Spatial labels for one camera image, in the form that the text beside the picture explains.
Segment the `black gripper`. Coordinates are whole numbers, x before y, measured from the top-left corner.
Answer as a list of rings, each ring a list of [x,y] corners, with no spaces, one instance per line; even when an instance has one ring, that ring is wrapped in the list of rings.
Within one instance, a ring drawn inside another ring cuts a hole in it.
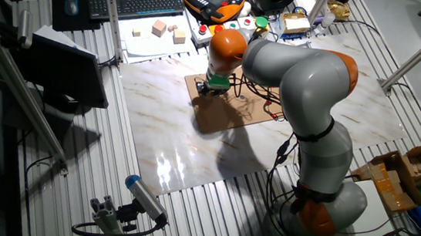
[[[197,91],[200,95],[208,95],[210,97],[219,97],[229,91],[230,87],[211,87],[207,83],[196,82]]]

